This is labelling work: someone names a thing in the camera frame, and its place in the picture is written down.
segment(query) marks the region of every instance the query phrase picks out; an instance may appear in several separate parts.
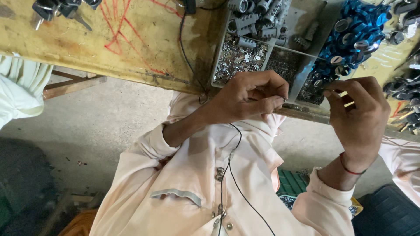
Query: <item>red thread bracelet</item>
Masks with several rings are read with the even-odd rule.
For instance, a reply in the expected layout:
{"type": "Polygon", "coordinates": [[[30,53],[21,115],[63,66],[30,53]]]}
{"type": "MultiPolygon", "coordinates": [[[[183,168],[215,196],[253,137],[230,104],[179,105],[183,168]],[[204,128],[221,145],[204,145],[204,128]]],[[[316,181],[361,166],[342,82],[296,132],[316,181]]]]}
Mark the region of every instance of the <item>red thread bracelet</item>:
{"type": "Polygon", "coordinates": [[[366,172],[366,170],[364,170],[364,171],[362,171],[362,172],[360,172],[360,173],[356,173],[356,172],[353,172],[353,171],[350,171],[349,169],[347,169],[347,168],[344,166],[344,163],[343,163],[343,154],[344,154],[344,152],[340,153],[340,162],[341,162],[341,166],[343,167],[343,169],[344,169],[345,171],[347,171],[348,173],[350,173],[350,174],[352,174],[352,175],[361,175],[361,174],[363,174],[364,172],[366,172]]]}

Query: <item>green crate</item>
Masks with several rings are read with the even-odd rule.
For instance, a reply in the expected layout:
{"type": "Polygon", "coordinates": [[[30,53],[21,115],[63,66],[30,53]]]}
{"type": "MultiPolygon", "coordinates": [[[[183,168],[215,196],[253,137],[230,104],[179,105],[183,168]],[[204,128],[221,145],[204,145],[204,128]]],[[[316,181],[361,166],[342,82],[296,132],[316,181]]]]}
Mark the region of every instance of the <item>green crate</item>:
{"type": "Polygon", "coordinates": [[[289,195],[297,197],[300,193],[306,192],[308,182],[297,173],[277,168],[280,187],[276,192],[277,196],[289,195]]]}

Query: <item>shirt sleeve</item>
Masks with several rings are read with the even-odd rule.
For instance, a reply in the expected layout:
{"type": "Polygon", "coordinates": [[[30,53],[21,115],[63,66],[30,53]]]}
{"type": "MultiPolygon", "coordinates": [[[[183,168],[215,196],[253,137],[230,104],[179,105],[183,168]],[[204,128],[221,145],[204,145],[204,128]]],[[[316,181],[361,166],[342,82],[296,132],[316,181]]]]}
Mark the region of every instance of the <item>shirt sleeve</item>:
{"type": "Polygon", "coordinates": [[[379,155],[394,183],[420,207],[420,143],[383,137],[379,155]]]}
{"type": "Polygon", "coordinates": [[[179,149],[170,147],[163,138],[163,128],[167,123],[158,125],[138,138],[125,152],[121,153],[115,172],[114,182],[124,176],[145,168],[160,170],[179,149]]]}
{"type": "Polygon", "coordinates": [[[307,192],[298,195],[292,214],[321,235],[354,235],[349,210],[354,187],[340,191],[327,186],[318,178],[319,169],[314,167],[307,192]]]}
{"type": "Polygon", "coordinates": [[[117,222],[116,217],[132,216],[137,208],[127,206],[139,204],[146,197],[160,173],[162,162],[179,149],[165,142],[163,127],[164,123],[145,133],[121,153],[112,186],[99,207],[91,235],[103,235],[98,233],[99,225],[113,224],[117,222]]]}

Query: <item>black wire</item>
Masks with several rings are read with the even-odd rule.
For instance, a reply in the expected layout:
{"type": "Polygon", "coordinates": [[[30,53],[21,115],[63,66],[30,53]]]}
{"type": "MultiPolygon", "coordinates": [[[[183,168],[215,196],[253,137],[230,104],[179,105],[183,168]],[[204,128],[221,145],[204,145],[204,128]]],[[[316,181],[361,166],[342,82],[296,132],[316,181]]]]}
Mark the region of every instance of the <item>black wire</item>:
{"type": "MultiPolygon", "coordinates": [[[[179,26],[179,43],[181,44],[182,53],[184,55],[184,58],[186,60],[186,63],[188,64],[189,68],[191,69],[192,74],[193,74],[193,77],[194,77],[194,70],[192,69],[192,66],[189,63],[188,58],[186,57],[186,54],[185,54],[185,51],[184,51],[184,46],[182,45],[182,28],[184,27],[185,17],[186,17],[186,11],[184,11],[184,15],[182,16],[182,20],[181,20],[181,25],[179,26]]],[[[201,83],[201,81],[199,79],[197,79],[197,78],[196,78],[196,80],[198,81],[198,83],[200,84],[201,88],[203,89],[204,94],[206,95],[206,100],[203,103],[201,103],[201,99],[198,98],[200,105],[202,105],[202,104],[204,104],[207,101],[208,95],[207,95],[206,88],[201,83]]]]}
{"type": "Polygon", "coordinates": [[[238,148],[238,146],[239,146],[239,144],[241,143],[241,140],[242,140],[242,133],[239,131],[239,129],[236,127],[236,126],[234,126],[234,125],[232,125],[231,123],[230,123],[230,125],[231,126],[233,126],[233,127],[235,127],[235,129],[239,132],[239,134],[241,135],[240,137],[239,137],[239,142],[238,142],[238,144],[236,145],[236,147],[235,147],[235,149],[236,148],[238,148]]]}
{"type": "Polygon", "coordinates": [[[222,202],[221,203],[222,204],[222,215],[220,216],[220,226],[219,226],[219,234],[218,234],[218,236],[220,236],[220,230],[222,229],[222,220],[223,220],[223,179],[225,178],[225,174],[226,174],[226,171],[223,173],[222,181],[220,181],[220,185],[222,186],[222,191],[221,191],[221,194],[220,194],[220,199],[221,199],[221,202],[222,202]]]}
{"type": "Polygon", "coordinates": [[[231,175],[232,175],[232,178],[234,179],[234,182],[235,182],[235,185],[236,185],[236,187],[238,188],[238,190],[239,190],[239,192],[241,193],[241,195],[244,197],[244,199],[245,199],[245,201],[254,209],[254,211],[261,217],[261,219],[264,221],[264,223],[267,225],[267,227],[270,229],[270,231],[271,231],[271,233],[274,235],[274,236],[276,236],[275,234],[274,234],[274,232],[273,232],[273,230],[271,229],[271,227],[268,225],[268,223],[265,221],[265,219],[264,219],[264,217],[251,205],[251,203],[249,203],[249,201],[248,201],[248,199],[243,195],[243,193],[241,192],[241,190],[239,189],[239,187],[238,187],[238,184],[236,183],[236,180],[235,180],[235,177],[234,177],[234,175],[233,175],[233,173],[232,173],[232,168],[231,168],[231,165],[230,165],[230,163],[231,163],[231,161],[229,160],[229,163],[228,163],[228,166],[229,166],[229,170],[231,171],[231,175]]]}
{"type": "Polygon", "coordinates": [[[223,5],[225,5],[225,3],[227,2],[228,0],[225,0],[223,3],[221,3],[219,6],[217,6],[217,7],[214,7],[214,8],[204,8],[204,7],[200,7],[201,9],[203,9],[203,10],[217,10],[217,9],[219,9],[219,8],[221,8],[221,7],[223,7],[223,5]]]}
{"type": "MultiPolygon", "coordinates": [[[[231,126],[233,126],[233,127],[235,127],[235,129],[239,132],[239,134],[241,135],[240,136],[240,138],[239,138],[239,142],[238,142],[238,144],[236,145],[236,147],[235,147],[235,149],[236,148],[238,148],[238,146],[239,146],[239,144],[241,143],[241,140],[242,140],[242,133],[241,133],[241,131],[236,127],[236,126],[234,126],[233,124],[231,124],[230,123],[230,125],[231,126]]],[[[234,179],[234,182],[235,182],[235,185],[236,185],[236,187],[238,188],[238,190],[239,190],[239,192],[241,193],[241,195],[244,197],[244,199],[245,199],[245,201],[252,207],[252,209],[261,217],[261,219],[265,222],[265,224],[267,225],[267,227],[270,229],[270,231],[271,231],[271,233],[274,235],[274,236],[276,236],[275,234],[274,234],[274,232],[273,232],[273,230],[271,229],[271,227],[268,225],[268,223],[265,221],[265,219],[264,219],[264,217],[251,205],[251,203],[249,203],[249,201],[248,201],[248,199],[244,196],[244,194],[242,193],[242,191],[239,189],[239,186],[238,186],[238,184],[236,183],[236,180],[235,180],[235,177],[234,177],[234,175],[233,175],[233,173],[232,173],[232,166],[231,166],[231,160],[229,159],[228,160],[228,166],[227,167],[229,167],[229,170],[230,170],[230,172],[231,172],[231,175],[232,175],[232,178],[234,179]]]]}

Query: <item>hand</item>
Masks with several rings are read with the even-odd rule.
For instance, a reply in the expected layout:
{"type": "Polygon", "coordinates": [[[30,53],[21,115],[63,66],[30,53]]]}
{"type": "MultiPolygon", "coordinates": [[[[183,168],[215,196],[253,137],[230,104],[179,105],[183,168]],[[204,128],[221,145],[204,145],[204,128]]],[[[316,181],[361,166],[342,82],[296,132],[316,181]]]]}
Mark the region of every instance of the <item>hand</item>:
{"type": "Polygon", "coordinates": [[[330,124],[345,150],[343,160],[352,172],[367,169],[378,155],[391,109],[374,77],[334,81],[324,96],[331,109],[330,124]],[[337,92],[347,91],[343,97],[337,92]]]}
{"type": "Polygon", "coordinates": [[[197,112],[207,124],[232,123],[281,108],[289,84],[274,71],[238,72],[226,86],[197,112]],[[248,102],[248,98],[257,100],[248,102]]]}

